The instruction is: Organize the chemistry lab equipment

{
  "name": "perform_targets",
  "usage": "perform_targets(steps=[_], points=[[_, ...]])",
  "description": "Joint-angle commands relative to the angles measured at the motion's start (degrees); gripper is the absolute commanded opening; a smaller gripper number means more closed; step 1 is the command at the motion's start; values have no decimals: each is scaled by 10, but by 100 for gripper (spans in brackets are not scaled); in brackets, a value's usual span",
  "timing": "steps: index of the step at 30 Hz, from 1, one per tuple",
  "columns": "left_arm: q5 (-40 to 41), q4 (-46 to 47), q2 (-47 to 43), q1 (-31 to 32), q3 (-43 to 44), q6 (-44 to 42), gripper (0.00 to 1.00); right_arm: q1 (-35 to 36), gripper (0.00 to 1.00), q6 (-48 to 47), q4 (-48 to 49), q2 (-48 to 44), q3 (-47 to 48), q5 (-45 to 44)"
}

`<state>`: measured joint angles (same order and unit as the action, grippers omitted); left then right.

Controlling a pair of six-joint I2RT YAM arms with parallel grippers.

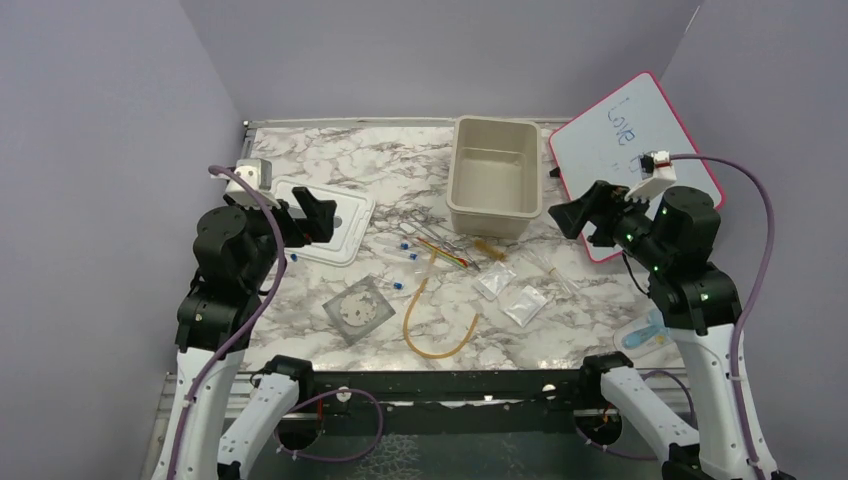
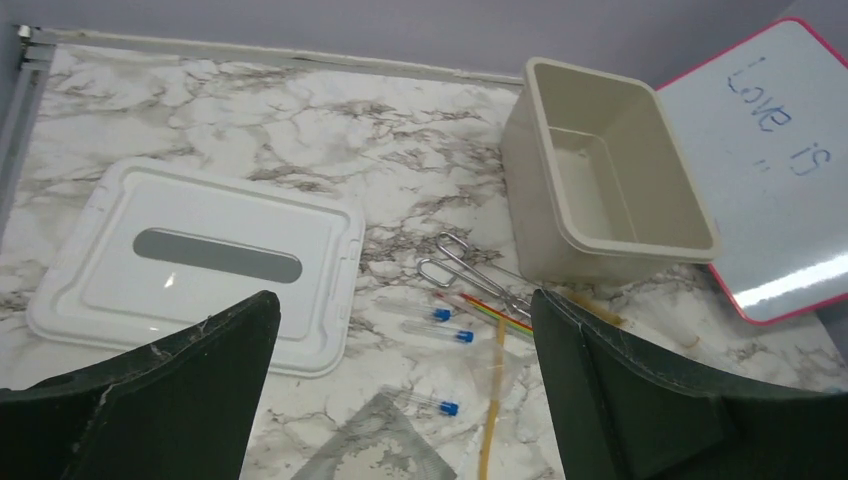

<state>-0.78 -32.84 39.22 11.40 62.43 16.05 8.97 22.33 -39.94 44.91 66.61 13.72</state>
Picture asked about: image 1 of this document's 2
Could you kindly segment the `metal crucible tongs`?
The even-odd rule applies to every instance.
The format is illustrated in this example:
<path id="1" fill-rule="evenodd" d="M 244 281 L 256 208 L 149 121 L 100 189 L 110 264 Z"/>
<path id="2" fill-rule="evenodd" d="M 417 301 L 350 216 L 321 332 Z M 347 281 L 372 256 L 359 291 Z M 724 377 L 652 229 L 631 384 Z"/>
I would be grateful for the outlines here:
<path id="1" fill-rule="evenodd" d="M 437 219 L 431 218 L 422 210 L 410 211 L 399 223 L 399 227 L 406 234 L 417 233 L 421 237 L 428 238 L 430 243 L 438 245 L 442 250 L 465 260 L 473 270 L 480 270 L 478 263 L 469 251 L 456 240 L 453 240 L 451 233 L 442 227 Z"/>

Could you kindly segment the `small clear zip bag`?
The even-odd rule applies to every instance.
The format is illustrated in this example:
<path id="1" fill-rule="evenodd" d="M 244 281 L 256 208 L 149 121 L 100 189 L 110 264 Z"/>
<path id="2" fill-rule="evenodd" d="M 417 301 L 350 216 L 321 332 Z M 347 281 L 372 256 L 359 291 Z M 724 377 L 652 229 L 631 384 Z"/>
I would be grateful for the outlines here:
<path id="1" fill-rule="evenodd" d="M 473 287 L 486 300 L 494 301 L 515 277 L 513 270 L 498 261 L 475 278 Z"/>

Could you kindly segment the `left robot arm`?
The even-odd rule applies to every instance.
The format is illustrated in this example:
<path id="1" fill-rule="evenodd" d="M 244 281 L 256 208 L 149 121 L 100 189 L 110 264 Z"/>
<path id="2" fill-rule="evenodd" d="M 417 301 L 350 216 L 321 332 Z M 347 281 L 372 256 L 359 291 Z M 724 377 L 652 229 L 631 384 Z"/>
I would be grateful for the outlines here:
<path id="1" fill-rule="evenodd" d="M 284 249 L 328 243 L 337 203 L 306 187 L 292 190 L 304 215 L 286 202 L 252 209 L 228 198 L 197 224 L 198 263 L 177 310 L 177 386 L 156 479 L 236 478 L 247 464 L 218 461 L 230 390 L 250 334 L 270 298 L 260 294 L 273 266 L 283 273 Z"/>

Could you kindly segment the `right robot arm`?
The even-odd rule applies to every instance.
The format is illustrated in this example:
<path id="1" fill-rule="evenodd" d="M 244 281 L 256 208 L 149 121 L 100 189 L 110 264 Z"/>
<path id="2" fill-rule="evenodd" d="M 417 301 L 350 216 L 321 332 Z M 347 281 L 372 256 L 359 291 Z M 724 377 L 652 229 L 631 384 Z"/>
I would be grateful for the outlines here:
<path id="1" fill-rule="evenodd" d="M 666 479 L 780 479 L 745 376 L 743 308 L 734 281 L 710 259 L 721 223 L 711 197 L 674 186 L 648 217 L 624 186 L 594 183 L 552 206 L 563 235 L 619 246 L 649 274 L 648 293 L 684 361 L 697 423 L 687 425 L 620 352 L 591 356 L 577 380 L 587 405 L 612 404 L 652 449 Z"/>

